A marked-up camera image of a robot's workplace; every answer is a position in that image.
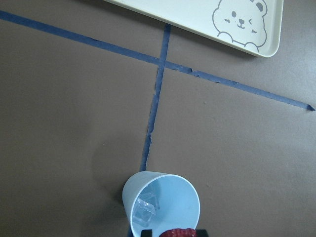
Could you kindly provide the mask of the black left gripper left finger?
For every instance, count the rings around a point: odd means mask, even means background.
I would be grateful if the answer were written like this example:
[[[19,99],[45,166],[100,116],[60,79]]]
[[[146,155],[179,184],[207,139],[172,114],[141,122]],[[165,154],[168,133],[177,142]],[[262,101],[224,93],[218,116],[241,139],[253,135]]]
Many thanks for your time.
[[[152,237],[152,230],[142,230],[141,231],[141,237]]]

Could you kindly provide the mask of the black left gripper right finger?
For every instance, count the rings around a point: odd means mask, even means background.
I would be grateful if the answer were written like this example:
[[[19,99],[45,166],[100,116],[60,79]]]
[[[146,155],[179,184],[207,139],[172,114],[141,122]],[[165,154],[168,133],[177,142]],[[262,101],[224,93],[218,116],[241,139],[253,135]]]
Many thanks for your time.
[[[196,229],[196,237],[207,237],[207,230]]]

